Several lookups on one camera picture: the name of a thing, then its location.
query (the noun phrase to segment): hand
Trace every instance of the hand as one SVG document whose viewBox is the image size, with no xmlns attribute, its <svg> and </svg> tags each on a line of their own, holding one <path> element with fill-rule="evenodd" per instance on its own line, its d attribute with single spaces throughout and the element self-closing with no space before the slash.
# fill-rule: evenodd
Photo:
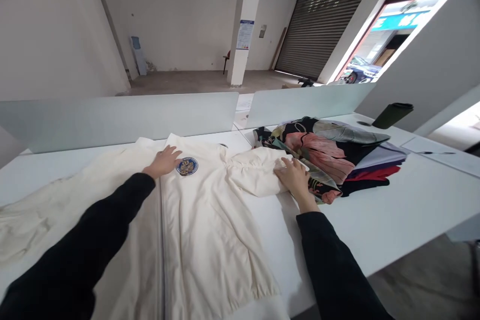
<svg viewBox="0 0 480 320">
<path fill-rule="evenodd" d="M 144 168 L 142 173 L 151 176 L 152 179 L 158 179 L 162 175 L 170 173 L 182 162 L 182 159 L 177 159 L 182 152 L 174 152 L 175 149 L 176 146 L 167 145 L 163 151 L 157 152 L 153 162 Z"/>
<path fill-rule="evenodd" d="M 282 157 L 281 160 L 286 167 L 273 170 L 281 183 L 290 190 L 291 194 L 298 203 L 300 212 L 319 212 L 319 207 L 315 201 L 315 196 L 309 192 L 310 174 L 302 166 L 302 163 L 296 158 L 291 161 Z"/>
</svg>

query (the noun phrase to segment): jacket sleeve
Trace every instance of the jacket sleeve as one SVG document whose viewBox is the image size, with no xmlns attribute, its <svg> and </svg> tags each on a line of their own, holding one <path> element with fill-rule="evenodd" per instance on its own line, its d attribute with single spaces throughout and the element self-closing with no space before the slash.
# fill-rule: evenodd
<svg viewBox="0 0 480 320">
<path fill-rule="evenodd" d="M 287 191 L 274 169 L 285 167 L 281 158 L 292 159 L 284 150 L 258 147 L 233 156 L 228 163 L 228 175 L 239 188 L 259 198 Z"/>
<path fill-rule="evenodd" d="M 150 176 L 136 173 L 112 195 L 90 206 L 74 228 L 10 284 L 0 319 L 90 319 L 94 286 L 154 188 Z"/>
<path fill-rule="evenodd" d="M 306 212 L 296 221 L 322 320 L 392 319 L 327 217 Z"/>
</svg>

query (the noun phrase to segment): desk partition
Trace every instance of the desk partition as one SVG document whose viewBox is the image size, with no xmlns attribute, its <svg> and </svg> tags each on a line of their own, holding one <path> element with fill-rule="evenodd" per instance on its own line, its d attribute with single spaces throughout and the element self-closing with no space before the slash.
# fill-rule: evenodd
<svg viewBox="0 0 480 320">
<path fill-rule="evenodd" d="M 33 153 L 232 130 L 238 92 L 0 102 L 0 126 Z"/>
<path fill-rule="evenodd" d="M 277 125 L 304 116 L 328 118 L 351 114 L 376 83 L 325 85 L 257 91 L 246 128 Z"/>
</svg>

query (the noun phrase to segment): right hand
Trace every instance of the right hand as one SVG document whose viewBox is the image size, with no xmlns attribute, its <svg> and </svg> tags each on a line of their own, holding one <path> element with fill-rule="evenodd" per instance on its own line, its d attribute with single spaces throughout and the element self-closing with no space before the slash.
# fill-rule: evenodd
<svg viewBox="0 0 480 320">
<path fill-rule="evenodd" d="M 288 160 L 282 157 L 281 160 L 286 167 L 274 170 L 281 183 L 290 190 L 293 196 L 308 193 L 310 174 L 305 170 L 302 163 L 296 158 Z"/>
<path fill-rule="evenodd" d="M 288 160 L 282 157 L 281 160 L 286 167 L 275 169 L 273 172 L 278 176 L 281 183 L 290 190 L 298 203 L 300 213 L 319 212 L 320 209 L 315 201 L 315 196 L 309 192 L 309 172 L 296 158 Z"/>
</svg>

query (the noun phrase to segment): poster on pillar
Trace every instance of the poster on pillar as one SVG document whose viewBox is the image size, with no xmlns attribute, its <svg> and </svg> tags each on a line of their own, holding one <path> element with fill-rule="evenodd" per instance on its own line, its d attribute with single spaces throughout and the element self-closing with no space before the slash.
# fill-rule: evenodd
<svg viewBox="0 0 480 320">
<path fill-rule="evenodd" d="M 240 28 L 238 29 L 238 37 L 236 39 L 237 50 L 250 49 L 250 42 L 252 41 L 253 32 L 254 32 L 253 20 L 240 20 Z"/>
</svg>

